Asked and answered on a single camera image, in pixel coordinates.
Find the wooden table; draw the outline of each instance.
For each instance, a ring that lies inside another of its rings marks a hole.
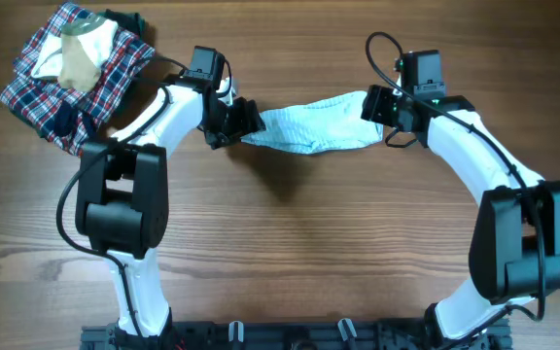
[[[0,91],[13,57],[58,2],[0,0]],[[372,31],[390,32],[407,51],[439,49],[449,93],[465,95],[525,164],[560,179],[560,1],[89,7],[141,13],[158,51],[178,60],[189,62],[194,45],[217,48],[261,110],[382,84],[364,53]],[[390,67],[391,45],[375,46]],[[0,103],[0,348],[76,349],[81,325],[117,318],[103,262],[73,251],[55,230],[56,201],[78,166]],[[420,147],[313,157],[247,145],[212,152],[194,132],[169,162],[169,200],[159,264],[176,320],[419,316],[468,276],[476,205]],[[541,324],[513,316],[516,348],[560,349],[560,291],[547,310]]]

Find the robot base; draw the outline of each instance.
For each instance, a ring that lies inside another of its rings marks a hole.
[[[248,324],[241,325],[241,335],[229,341],[229,330],[235,326],[212,322],[175,322],[170,341],[149,344],[157,350],[418,350],[433,349],[423,343],[422,319],[387,319],[354,323],[355,338],[343,341],[336,323]],[[116,324],[106,327],[84,327],[80,350],[129,349],[118,347]],[[508,319],[501,319],[472,342],[453,347],[459,350],[512,349]]]

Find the blue and red plaid fabric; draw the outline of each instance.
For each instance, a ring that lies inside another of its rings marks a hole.
[[[75,156],[79,155],[81,146],[88,139],[88,131],[82,123],[83,114],[91,116],[95,129],[108,121],[121,103],[123,94],[131,82],[130,77],[145,65],[134,63],[155,54],[155,49],[135,34],[118,28],[112,53],[101,66],[101,77],[92,91],[79,92],[73,88],[62,88],[57,82],[31,78],[31,69],[38,60],[47,34],[60,36],[62,25],[75,19],[87,18],[89,15],[90,11],[75,4],[62,4],[47,24],[25,43],[20,56],[13,62],[17,77],[6,86],[0,96],[1,101],[11,110],[21,114],[35,128],[42,131],[47,140]],[[53,129],[54,117],[62,101],[79,110],[79,115],[76,128],[69,135],[59,137]]]

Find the wooden surface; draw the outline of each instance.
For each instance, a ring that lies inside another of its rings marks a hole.
[[[0,91],[22,43],[58,2],[0,0]],[[560,1],[89,7],[140,12],[158,51],[175,59],[189,62],[194,45],[217,48],[262,110],[381,84],[364,54],[372,31],[390,32],[407,51],[439,49],[449,93],[464,94],[525,164],[560,179]],[[375,46],[389,67],[392,47]],[[0,103],[0,349],[76,349],[81,325],[116,320],[107,268],[55,230],[56,201],[78,166]],[[468,276],[476,205],[419,147],[212,152],[195,132],[169,162],[169,200],[159,263],[177,320],[419,316]],[[73,229],[72,205],[65,222]],[[516,315],[513,331],[518,349],[560,349],[560,291],[543,323]]]

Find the beige cloth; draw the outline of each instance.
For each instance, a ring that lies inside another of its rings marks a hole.
[[[89,92],[100,76],[100,68],[89,59],[78,37],[62,33],[62,71],[57,82],[63,88]]]

